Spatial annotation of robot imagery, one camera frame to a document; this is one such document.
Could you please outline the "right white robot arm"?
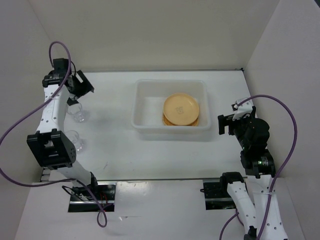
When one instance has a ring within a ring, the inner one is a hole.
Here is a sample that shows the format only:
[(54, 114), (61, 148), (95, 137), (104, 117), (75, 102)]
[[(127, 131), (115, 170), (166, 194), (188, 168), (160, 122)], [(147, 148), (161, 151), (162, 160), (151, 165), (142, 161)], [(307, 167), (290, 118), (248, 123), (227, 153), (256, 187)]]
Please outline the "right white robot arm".
[(239, 119), (233, 115), (218, 116), (219, 134), (235, 136), (241, 146), (240, 161), (247, 179), (239, 172), (224, 172), (219, 191), (231, 197), (236, 216), (242, 221), (245, 240), (287, 240), (276, 191), (271, 188), (276, 175), (273, 157), (267, 149), (269, 125), (246, 113)]

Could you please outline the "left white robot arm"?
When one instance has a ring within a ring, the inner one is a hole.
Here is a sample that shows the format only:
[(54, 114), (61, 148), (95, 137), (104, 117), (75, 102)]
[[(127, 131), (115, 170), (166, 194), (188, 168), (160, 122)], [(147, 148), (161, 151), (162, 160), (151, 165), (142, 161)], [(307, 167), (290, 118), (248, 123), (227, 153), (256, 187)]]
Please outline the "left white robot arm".
[(28, 135), (26, 142), (41, 167), (72, 179), (76, 194), (94, 200), (100, 193), (98, 181), (78, 162), (76, 146), (66, 136), (64, 123), (67, 108), (95, 88), (81, 70), (68, 73), (71, 65), (65, 58), (53, 60), (53, 70), (42, 80), (44, 99), (49, 103), (43, 108), (36, 132)]

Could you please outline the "tan round plate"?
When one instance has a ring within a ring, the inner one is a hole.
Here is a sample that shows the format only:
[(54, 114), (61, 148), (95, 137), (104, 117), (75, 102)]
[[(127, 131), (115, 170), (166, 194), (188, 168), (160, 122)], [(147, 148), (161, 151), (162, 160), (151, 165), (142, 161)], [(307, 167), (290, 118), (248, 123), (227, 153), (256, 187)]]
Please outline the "tan round plate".
[(192, 96), (178, 92), (170, 95), (163, 103), (163, 114), (171, 122), (185, 122), (187, 124), (195, 121), (200, 115), (198, 102)]

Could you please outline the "clear plastic cup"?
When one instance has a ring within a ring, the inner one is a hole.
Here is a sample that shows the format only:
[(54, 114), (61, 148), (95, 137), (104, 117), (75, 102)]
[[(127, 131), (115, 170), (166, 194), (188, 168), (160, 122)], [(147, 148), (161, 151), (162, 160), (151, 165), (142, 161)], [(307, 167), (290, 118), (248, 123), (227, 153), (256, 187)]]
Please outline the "clear plastic cup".
[(69, 130), (65, 132), (65, 135), (73, 143), (77, 153), (81, 153), (85, 149), (85, 142), (82, 138), (80, 138), (80, 135), (77, 131)]
[(77, 123), (83, 123), (87, 119), (87, 114), (83, 110), (83, 106), (81, 103), (76, 103), (74, 105), (68, 106), (67, 113)]

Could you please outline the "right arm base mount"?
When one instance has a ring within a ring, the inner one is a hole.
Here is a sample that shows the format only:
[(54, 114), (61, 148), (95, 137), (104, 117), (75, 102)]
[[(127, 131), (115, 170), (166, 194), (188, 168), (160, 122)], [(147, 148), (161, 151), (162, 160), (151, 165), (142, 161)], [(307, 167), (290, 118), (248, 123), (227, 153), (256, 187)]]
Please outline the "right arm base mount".
[(226, 193), (218, 178), (204, 179), (200, 192), (204, 194), (205, 209), (209, 210), (230, 210), (236, 205), (230, 195)]

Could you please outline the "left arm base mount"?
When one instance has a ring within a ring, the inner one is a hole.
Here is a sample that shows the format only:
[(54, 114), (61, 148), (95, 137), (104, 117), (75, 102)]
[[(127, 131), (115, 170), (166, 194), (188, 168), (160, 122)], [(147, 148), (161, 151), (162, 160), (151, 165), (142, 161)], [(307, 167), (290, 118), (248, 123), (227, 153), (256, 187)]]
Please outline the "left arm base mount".
[[(69, 196), (69, 213), (98, 212), (100, 209), (94, 198), (84, 187), (61, 187)], [(98, 184), (95, 189), (90, 188), (98, 203), (105, 212), (115, 210), (116, 183)]]

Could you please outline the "square woven bamboo tray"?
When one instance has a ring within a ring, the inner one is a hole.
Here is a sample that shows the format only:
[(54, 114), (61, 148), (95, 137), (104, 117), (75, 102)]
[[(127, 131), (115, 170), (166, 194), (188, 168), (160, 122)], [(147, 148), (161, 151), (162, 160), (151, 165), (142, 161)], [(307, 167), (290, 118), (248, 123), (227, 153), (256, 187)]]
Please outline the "square woven bamboo tray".
[(199, 119), (197, 118), (195, 121), (193, 121), (189, 124), (187, 124), (186, 122), (183, 122), (183, 121), (172, 122), (163, 113), (162, 114), (162, 122), (165, 126), (196, 127), (199, 124)]

